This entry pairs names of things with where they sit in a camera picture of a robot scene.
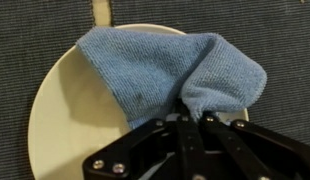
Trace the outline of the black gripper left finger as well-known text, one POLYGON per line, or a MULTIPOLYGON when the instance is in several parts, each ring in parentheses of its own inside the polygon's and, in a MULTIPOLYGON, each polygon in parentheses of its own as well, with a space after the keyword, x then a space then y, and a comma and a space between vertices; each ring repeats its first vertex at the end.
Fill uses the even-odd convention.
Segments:
POLYGON ((173 120, 151 119, 106 147, 89 155, 82 163, 84 180, 134 180, 163 161, 169 152, 175 155, 163 166, 162 178, 203 179, 205 148, 198 125, 181 99, 175 101, 173 120))

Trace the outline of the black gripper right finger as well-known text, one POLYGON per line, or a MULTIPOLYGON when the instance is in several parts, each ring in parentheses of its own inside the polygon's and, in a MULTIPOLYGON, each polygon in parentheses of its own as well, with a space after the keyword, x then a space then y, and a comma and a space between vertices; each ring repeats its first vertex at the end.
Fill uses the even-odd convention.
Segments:
POLYGON ((259 125, 224 124, 205 112, 199 127, 233 159, 247 180, 310 180, 310 146, 259 125))

